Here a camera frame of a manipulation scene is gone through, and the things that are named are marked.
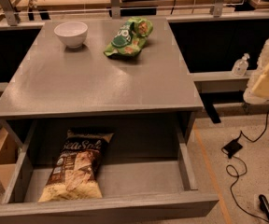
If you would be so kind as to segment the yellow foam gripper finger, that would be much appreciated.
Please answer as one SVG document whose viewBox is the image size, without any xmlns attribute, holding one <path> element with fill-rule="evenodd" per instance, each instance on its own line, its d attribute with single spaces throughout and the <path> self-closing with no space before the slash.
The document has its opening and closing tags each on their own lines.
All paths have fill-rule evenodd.
<svg viewBox="0 0 269 224">
<path fill-rule="evenodd" d="M 257 68 L 250 75 L 243 98 L 252 105 L 269 101 L 269 38 L 263 45 Z"/>
</svg>

